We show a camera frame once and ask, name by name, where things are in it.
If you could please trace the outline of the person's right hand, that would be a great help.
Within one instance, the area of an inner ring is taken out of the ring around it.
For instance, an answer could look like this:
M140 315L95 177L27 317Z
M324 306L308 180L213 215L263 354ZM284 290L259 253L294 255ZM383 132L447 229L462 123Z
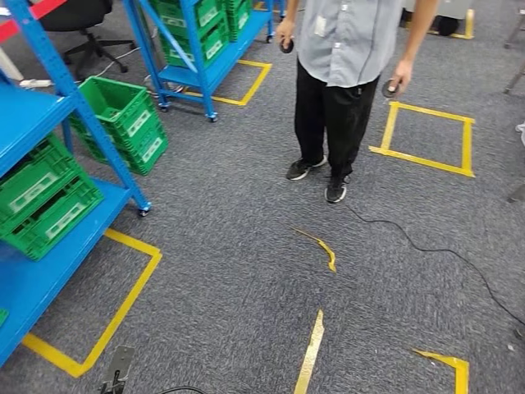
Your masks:
M293 33L294 28L295 23L287 18L284 19L278 26L276 37L282 53L289 54L293 50L294 42Z

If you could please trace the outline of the person's left hand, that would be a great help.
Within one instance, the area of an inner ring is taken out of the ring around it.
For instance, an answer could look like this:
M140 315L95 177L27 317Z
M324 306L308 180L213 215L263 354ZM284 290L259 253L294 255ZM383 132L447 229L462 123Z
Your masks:
M387 91L393 96L404 93L412 79L413 60L402 59L398 62L388 82Z

